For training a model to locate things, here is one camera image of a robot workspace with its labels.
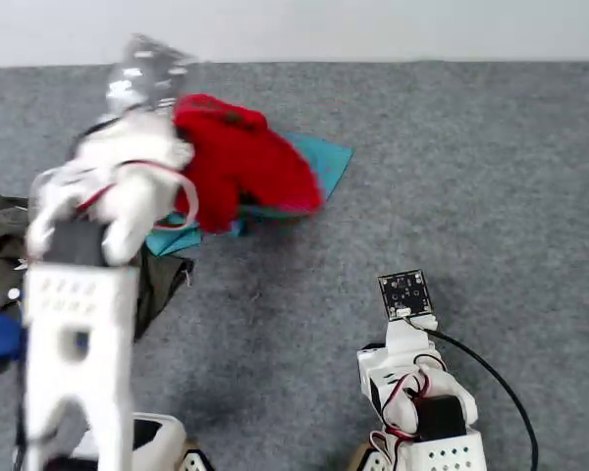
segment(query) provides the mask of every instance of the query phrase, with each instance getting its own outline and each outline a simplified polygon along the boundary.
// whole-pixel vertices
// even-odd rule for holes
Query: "white wall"
[[[133,32],[212,61],[589,59],[589,0],[0,0],[0,67],[114,62]]]

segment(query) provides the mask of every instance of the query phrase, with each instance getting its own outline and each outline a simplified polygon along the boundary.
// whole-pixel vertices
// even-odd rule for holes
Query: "black cable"
[[[517,394],[515,394],[515,392],[506,382],[506,380],[502,378],[500,373],[498,373],[495,370],[495,368],[493,368],[489,363],[487,363],[487,361],[484,358],[482,358],[475,351],[473,351],[471,348],[461,343],[460,341],[453,339],[449,336],[446,336],[445,334],[442,334],[438,331],[432,331],[430,329],[423,329],[423,331],[426,332],[429,336],[444,340],[448,343],[451,343],[453,346],[461,349],[466,354],[471,356],[474,360],[476,360],[478,363],[480,363],[489,373],[491,373],[491,375],[496,380],[498,380],[498,383],[502,385],[502,387],[505,389],[505,391],[509,394],[510,398],[512,399],[512,402],[514,402],[514,405],[517,407],[517,410],[519,411],[519,415],[521,415],[521,419],[523,420],[523,423],[526,427],[526,431],[528,432],[528,437],[530,438],[530,444],[532,447],[532,464],[530,469],[531,471],[537,471],[537,468],[539,466],[539,444],[537,442],[537,436],[534,433],[534,428],[532,427],[532,423],[530,422],[528,412],[526,411],[525,407],[517,397]]]

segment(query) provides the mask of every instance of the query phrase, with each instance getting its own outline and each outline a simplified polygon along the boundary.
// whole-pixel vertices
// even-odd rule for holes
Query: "cloth pile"
[[[9,291],[22,291],[27,270],[24,242],[27,224],[27,200],[0,195],[0,372],[18,359],[21,312]],[[154,256],[144,246],[136,264],[141,267],[134,331],[138,340],[188,279],[193,263],[182,258]]]

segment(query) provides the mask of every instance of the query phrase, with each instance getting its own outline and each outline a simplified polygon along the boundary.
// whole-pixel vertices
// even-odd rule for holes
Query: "black plastic part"
[[[414,402],[419,421],[417,435],[422,442],[467,434],[460,400],[454,395],[419,398]]]
[[[209,460],[207,459],[207,456],[205,456],[205,453],[203,453],[200,449],[189,449],[186,452],[186,454],[184,455],[184,460],[187,458],[187,456],[189,454],[197,454],[198,456],[200,456],[200,459],[203,462],[203,465],[205,466],[205,469],[207,471],[214,471],[214,468],[212,466],[212,463],[209,462]]]
[[[102,242],[108,225],[78,219],[58,221],[51,237],[44,261],[108,267],[102,251]]]
[[[96,471],[98,461],[94,459],[57,456],[46,463],[44,471]]]
[[[152,420],[134,421],[134,449],[149,444],[155,439],[161,424]]]
[[[377,350],[380,348],[384,348],[385,346],[386,346],[386,343],[384,341],[376,341],[373,343],[369,343],[368,345],[365,345],[360,350]]]
[[[421,270],[378,277],[389,320],[399,319],[397,311],[410,309],[409,317],[433,313],[432,301]]]
[[[380,401],[380,392],[378,391],[377,386],[375,386],[373,380],[369,380],[369,386],[371,388],[371,403],[373,404],[373,407],[375,408],[377,413],[381,415],[382,402]]]

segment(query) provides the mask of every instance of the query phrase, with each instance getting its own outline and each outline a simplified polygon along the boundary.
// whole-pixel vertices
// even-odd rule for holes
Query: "mounting hole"
[[[79,363],[89,353],[89,332],[66,329],[59,336],[59,348],[63,358]]]

